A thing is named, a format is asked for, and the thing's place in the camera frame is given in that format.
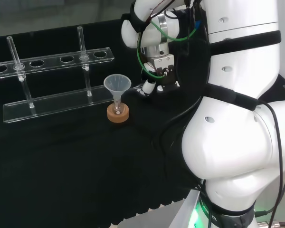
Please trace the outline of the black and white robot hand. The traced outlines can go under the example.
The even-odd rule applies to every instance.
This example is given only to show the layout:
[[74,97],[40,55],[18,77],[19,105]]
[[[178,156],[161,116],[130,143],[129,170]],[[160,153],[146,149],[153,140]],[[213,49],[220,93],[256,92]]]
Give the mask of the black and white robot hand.
[[167,94],[180,88],[174,67],[174,55],[149,57],[146,62],[139,59],[144,76],[140,93],[149,96],[156,92]]

